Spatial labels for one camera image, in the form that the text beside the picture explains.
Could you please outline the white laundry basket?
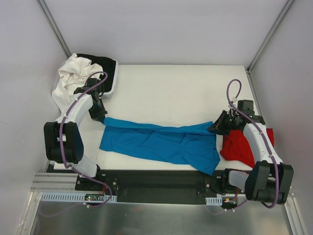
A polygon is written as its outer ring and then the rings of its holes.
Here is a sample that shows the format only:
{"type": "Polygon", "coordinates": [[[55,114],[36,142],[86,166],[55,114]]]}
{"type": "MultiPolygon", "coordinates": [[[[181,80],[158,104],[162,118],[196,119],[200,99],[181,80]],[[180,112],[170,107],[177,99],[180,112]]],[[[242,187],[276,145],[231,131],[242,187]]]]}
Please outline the white laundry basket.
{"type": "Polygon", "coordinates": [[[53,90],[54,97],[71,99],[76,88],[85,85],[87,78],[94,72],[104,71],[104,74],[96,74],[93,78],[105,79],[100,89],[100,94],[113,90],[114,76],[117,73],[118,62],[108,57],[88,54],[72,54],[58,69],[59,81],[53,90]]]}

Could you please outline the red t-shirt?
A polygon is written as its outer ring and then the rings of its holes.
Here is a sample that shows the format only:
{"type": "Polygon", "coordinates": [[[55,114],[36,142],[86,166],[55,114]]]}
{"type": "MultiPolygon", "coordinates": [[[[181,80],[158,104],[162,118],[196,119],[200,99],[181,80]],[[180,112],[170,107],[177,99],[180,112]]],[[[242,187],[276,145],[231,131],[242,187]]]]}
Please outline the red t-shirt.
{"type": "Polygon", "coordinates": [[[255,166],[249,143],[240,130],[232,130],[228,136],[223,136],[220,155],[226,161],[240,161],[251,168],[255,166]]]}

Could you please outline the blue t-shirt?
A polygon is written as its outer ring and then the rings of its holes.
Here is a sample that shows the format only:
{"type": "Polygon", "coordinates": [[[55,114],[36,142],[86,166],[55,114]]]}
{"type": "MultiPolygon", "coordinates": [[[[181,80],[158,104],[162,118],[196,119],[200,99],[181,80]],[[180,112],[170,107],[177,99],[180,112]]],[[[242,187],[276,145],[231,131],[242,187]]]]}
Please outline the blue t-shirt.
{"type": "Polygon", "coordinates": [[[211,175],[220,162],[211,121],[191,126],[160,126],[105,118],[100,149],[131,157],[190,165],[211,175]]]}

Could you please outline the white t-shirt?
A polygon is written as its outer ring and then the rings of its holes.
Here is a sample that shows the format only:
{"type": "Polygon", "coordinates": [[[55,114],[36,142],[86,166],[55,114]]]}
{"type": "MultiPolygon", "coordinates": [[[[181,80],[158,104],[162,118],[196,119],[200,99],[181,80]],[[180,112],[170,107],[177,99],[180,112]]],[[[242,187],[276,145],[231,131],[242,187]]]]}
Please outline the white t-shirt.
{"type": "Polygon", "coordinates": [[[67,111],[67,107],[73,101],[73,93],[76,88],[85,85],[88,77],[93,74],[93,78],[100,79],[102,67],[92,64],[90,59],[72,54],[65,63],[58,69],[59,80],[52,91],[52,98],[61,113],[67,111]]]}

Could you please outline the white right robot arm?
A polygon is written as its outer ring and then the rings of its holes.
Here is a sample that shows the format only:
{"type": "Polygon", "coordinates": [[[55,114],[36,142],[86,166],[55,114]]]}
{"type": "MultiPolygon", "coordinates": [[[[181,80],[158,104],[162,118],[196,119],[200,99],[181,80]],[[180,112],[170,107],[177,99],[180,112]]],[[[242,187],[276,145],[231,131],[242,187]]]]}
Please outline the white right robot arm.
{"type": "Polygon", "coordinates": [[[262,116],[254,112],[252,100],[229,100],[229,111],[222,111],[208,132],[228,136],[239,130],[247,139],[255,165],[250,173],[227,168],[220,180],[220,189],[231,193],[236,188],[244,191],[247,200],[262,203],[267,208],[284,204],[294,176],[293,167],[284,164],[275,152],[262,116]]]}

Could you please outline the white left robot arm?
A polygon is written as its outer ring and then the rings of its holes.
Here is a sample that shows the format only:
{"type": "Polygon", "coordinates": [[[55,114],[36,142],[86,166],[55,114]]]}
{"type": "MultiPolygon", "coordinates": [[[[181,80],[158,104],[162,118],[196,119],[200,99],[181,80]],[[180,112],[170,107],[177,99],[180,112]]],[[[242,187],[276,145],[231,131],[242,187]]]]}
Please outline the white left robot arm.
{"type": "Polygon", "coordinates": [[[104,179],[97,174],[97,164],[85,155],[79,126],[86,114],[94,121],[104,121],[107,111],[100,98],[101,85],[99,79],[87,79],[86,85],[74,91],[73,101],[65,113],[44,125],[47,159],[71,168],[80,177],[87,177],[86,183],[92,190],[99,190],[104,179]]]}

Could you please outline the black robot base mount plate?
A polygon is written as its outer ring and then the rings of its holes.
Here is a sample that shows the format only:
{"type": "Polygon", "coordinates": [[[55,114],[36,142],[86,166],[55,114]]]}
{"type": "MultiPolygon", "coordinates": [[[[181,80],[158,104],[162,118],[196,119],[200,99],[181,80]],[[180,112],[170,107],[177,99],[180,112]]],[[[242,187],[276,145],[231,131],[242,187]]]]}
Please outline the black robot base mount plate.
{"type": "Polygon", "coordinates": [[[118,202],[204,205],[218,195],[243,196],[241,189],[222,187],[222,171],[213,175],[199,171],[101,170],[97,182],[77,178],[75,190],[114,195],[118,202]]]}

